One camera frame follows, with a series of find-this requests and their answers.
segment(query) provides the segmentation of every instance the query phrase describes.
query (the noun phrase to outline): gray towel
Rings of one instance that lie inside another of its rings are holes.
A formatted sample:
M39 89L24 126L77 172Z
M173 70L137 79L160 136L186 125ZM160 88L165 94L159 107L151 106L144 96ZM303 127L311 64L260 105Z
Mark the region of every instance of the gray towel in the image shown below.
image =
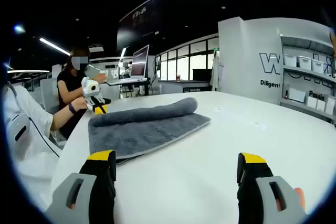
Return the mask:
M90 153L114 150L117 159L158 150L206 125L195 114L197 101L186 98L166 106L97 115L89 121Z

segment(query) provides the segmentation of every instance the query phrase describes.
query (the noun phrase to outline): white sleeve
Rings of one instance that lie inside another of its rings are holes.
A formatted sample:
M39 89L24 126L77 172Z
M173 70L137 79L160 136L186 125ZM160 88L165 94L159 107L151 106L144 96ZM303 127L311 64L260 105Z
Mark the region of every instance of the white sleeve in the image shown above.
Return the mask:
M24 87L16 86L15 91L19 105L37 124L39 129L43 130L44 134L49 137L53 116L45 111Z

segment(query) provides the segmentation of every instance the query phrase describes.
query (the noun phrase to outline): laptop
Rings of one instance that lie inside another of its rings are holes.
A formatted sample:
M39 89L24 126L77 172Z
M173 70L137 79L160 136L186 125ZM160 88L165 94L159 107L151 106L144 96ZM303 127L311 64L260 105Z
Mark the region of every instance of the laptop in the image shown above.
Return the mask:
M137 83L147 81L145 78L146 66L147 66L147 58L148 58L149 45L141 48L133 54L132 59L132 69L131 69L131 77L108 81L107 84L109 86L122 85L128 83Z

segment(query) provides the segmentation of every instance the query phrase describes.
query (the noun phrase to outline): white table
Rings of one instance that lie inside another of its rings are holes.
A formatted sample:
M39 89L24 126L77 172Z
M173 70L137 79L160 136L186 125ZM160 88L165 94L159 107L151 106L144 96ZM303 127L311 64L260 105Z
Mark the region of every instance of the white table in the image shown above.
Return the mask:
M238 153L258 154L274 175L301 187L310 214L326 193L336 168L336 129L281 106L220 92L129 98L111 111L152 107L185 97L211 123L159 151L117 168L117 223L238 223ZM89 156L87 112L60 157L52 190L79 172Z

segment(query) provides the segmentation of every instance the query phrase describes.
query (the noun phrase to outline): white storage box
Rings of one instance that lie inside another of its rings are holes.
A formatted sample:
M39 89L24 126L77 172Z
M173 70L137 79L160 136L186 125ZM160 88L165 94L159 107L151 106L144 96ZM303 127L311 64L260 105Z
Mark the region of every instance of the white storage box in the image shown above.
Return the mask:
M311 59L311 69L314 72L323 74L323 62L319 60Z
M334 114L334 107L335 107L335 101L336 98L332 97L330 95L326 95L326 101L325 101L325 113L329 114L329 115L333 115Z
M326 102L323 102L321 100L317 100L316 109L320 111L324 111L324 108L326 107Z
M311 70L311 59L305 56L298 56L299 67Z
M288 99L298 101L298 102L305 102L306 92L297 90L295 88L289 88L288 90Z
M286 66L296 67L297 58L296 55L283 55L284 63Z
M308 97L307 106L316 109L316 105L317 105L317 99L314 97Z

